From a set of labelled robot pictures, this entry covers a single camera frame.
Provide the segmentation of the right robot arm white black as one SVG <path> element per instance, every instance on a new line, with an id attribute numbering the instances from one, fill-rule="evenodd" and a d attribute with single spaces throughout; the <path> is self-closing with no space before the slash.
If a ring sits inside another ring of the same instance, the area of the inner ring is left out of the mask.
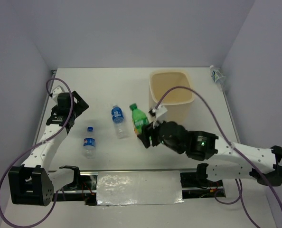
<path id="1" fill-rule="evenodd" d="M 282 148 L 255 148 L 204 132 L 188 131 L 175 122 L 145 125 L 138 134 L 145 148 L 163 144 L 178 154 L 199 161 L 195 179 L 201 186 L 226 179 L 252 179 L 258 184 L 282 184 Z"/>

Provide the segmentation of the pepsi bottle blue cap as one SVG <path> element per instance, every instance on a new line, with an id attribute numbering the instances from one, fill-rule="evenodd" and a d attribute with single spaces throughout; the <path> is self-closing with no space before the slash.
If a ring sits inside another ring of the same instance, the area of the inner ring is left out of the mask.
<path id="1" fill-rule="evenodd" d="M 83 141 L 83 150 L 86 158 L 92 159 L 95 157 L 96 140 L 94 137 L 94 128 L 89 126 L 86 129 L 86 134 Z"/>

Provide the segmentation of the green sprite bottle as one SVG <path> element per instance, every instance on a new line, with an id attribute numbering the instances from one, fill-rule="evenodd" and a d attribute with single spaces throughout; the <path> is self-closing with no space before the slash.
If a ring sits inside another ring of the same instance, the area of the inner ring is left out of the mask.
<path id="1" fill-rule="evenodd" d="M 142 127 L 149 124 L 149 120 L 146 114 L 137 107 L 136 103 L 131 104 L 129 108 L 132 112 L 134 131 L 137 135 L 139 135 L 142 132 Z"/>

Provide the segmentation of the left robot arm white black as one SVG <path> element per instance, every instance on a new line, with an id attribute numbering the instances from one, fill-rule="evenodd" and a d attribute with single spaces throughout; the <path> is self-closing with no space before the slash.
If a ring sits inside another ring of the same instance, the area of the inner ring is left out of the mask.
<path id="1" fill-rule="evenodd" d="M 76 91 L 62 92 L 59 86 L 53 91 L 53 99 L 56 105 L 46 122 L 42 144 L 20 166 L 12 166 L 8 172 L 13 204 L 47 206 L 56 190 L 64 186 L 75 190 L 82 184 L 77 166 L 63 165 L 53 173 L 48 170 L 75 119 L 89 106 Z"/>

